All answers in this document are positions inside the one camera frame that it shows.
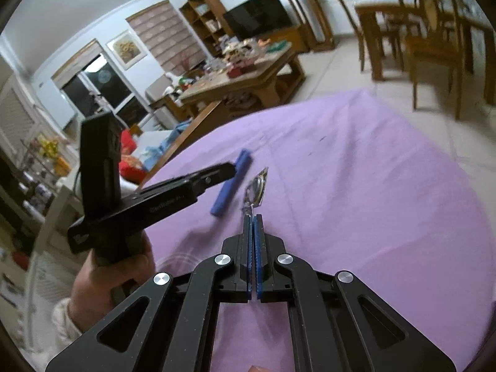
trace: human hand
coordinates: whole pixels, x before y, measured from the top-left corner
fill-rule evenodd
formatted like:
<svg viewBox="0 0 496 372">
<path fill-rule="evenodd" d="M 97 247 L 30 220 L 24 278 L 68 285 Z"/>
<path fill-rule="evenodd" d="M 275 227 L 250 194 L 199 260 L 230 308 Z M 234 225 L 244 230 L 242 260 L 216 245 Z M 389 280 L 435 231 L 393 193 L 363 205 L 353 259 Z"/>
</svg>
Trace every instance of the human hand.
<svg viewBox="0 0 496 372">
<path fill-rule="evenodd" d="M 90 251 L 76 276 L 70 295 L 68 313 L 76 327 L 84 333 L 113 309 L 110 291 L 128 280 L 139 285 L 155 273 L 155 261 L 150 241 L 143 233 L 144 253 L 110 266 L 96 265 L 95 253 Z"/>
</svg>

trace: red cushion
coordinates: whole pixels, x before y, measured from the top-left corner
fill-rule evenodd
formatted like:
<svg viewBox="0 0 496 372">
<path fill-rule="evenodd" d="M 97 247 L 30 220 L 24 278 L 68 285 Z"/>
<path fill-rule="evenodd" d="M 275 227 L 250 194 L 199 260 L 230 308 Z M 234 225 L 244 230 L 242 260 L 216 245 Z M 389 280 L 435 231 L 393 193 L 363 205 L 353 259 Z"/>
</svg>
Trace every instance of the red cushion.
<svg viewBox="0 0 496 372">
<path fill-rule="evenodd" d="M 136 148 L 137 145 L 132 139 L 131 133 L 127 129 L 124 130 L 121 133 L 121 154 L 131 155 Z"/>
<path fill-rule="evenodd" d="M 127 181 L 140 184 L 145 179 L 146 172 L 129 165 L 126 161 L 119 162 L 119 173 Z"/>
</svg>

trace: television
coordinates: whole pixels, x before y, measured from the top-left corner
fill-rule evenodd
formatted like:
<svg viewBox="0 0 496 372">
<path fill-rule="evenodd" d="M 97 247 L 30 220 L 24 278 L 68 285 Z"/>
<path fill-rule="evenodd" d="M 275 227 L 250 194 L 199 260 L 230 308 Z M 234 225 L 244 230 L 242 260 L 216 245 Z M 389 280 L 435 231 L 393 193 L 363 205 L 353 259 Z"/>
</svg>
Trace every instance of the television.
<svg viewBox="0 0 496 372">
<path fill-rule="evenodd" d="M 293 26 L 279 0 L 248 0 L 226 12 L 224 19 L 240 41 Z"/>
</svg>

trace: purple tablecloth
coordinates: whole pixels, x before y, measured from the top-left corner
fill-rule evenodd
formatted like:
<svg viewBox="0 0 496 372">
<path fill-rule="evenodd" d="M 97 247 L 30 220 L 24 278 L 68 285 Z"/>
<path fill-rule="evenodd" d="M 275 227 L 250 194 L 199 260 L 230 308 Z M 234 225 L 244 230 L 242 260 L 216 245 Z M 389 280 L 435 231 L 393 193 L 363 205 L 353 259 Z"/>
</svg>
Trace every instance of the purple tablecloth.
<svg viewBox="0 0 496 372">
<path fill-rule="evenodd" d="M 259 208 L 268 233 L 315 270 L 354 272 L 459 371 L 468 365 L 490 317 L 493 241 L 455 162 L 380 100 L 349 91 L 229 123 L 150 183 L 234 161 L 242 148 L 254 157 L 244 185 L 269 167 Z M 242 189 L 215 219 L 209 210 L 219 190 L 148 228 L 158 265 L 189 272 L 240 233 Z M 221 306 L 211 370 L 250 365 L 294 370 L 285 304 Z"/>
</svg>

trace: patterned curtain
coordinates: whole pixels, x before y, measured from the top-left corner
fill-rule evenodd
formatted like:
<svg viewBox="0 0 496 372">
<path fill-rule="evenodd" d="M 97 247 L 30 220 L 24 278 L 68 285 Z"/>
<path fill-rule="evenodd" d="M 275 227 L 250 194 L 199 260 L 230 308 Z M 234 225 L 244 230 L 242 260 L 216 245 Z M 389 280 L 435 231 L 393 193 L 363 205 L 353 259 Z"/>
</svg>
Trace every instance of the patterned curtain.
<svg viewBox="0 0 496 372">
<path fill-rule="evenodd" d="M 127 22 L 165 71 L 181 75 L 206 58 L 168 0 L 145 8 Z"/>
</svg>

